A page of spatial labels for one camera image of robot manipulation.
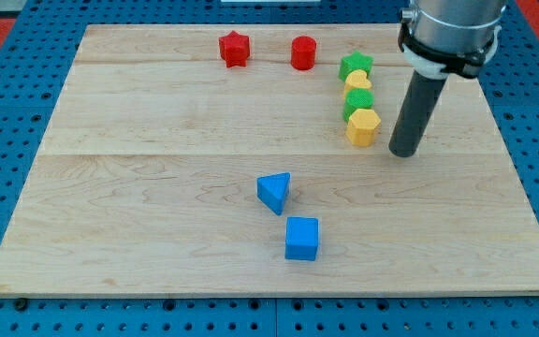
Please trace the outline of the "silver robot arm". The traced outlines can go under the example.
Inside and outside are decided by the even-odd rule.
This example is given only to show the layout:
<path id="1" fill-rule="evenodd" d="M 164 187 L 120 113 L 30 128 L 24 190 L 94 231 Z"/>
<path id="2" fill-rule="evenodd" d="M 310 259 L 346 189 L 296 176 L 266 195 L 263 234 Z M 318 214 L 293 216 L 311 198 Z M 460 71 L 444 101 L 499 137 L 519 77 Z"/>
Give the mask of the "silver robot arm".
<path id="1" fill-rule="evenodd" d="M 419 75 L 474 79 L 498 49 L 506 0 L 410 0 L 400 9 L 404 59 Z"/>

